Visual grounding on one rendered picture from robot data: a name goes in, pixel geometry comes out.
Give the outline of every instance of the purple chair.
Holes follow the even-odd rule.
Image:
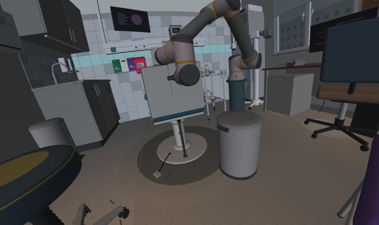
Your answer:
[[[371,145],[366,176],[353,217],[354,225],[379,225],[379,135]]]

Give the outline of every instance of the purple book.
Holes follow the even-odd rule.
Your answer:
[[[135,71],[136,70],[136,64],[134,63],[134,58],[127,58],[129,71]]]

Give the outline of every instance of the trash can lid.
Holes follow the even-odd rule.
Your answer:
[[[229,111],[217,116],[218,125],[237,130],[256,128],[262,124],[262,117],[248,111]]]
[[[64,121],[64,119],[60,118],[60,117],[49,119],[49,120],[45,120],[45,121],[36,123],[34,125],[31,125],[29,127],[29,131],[43,129],[43,128],[46,128],[46,127],[58,124],[59,122],[62,122],[62,121]]]

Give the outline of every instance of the paper towel dispenser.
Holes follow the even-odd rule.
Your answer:
[[[13,16],[0,9],[0,51],[20,54],[24,51]]]

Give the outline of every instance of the teal tile stripe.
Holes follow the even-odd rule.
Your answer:
[[[195,54],[210,54],[210,53],[231,53],[230,45],[228,44],[218,44],[218,45],[205,45],[205,46],[195,46]],[[84,68],[89,66],[97,66],[102,64],[110,64],[112,60],[130,58],[130,57],[140,57],[144,56],[146,59],[151,58],[152,54],[150,51],[134,51],[107,55],[105,53],[73,57],[73,62],[75,68]]]

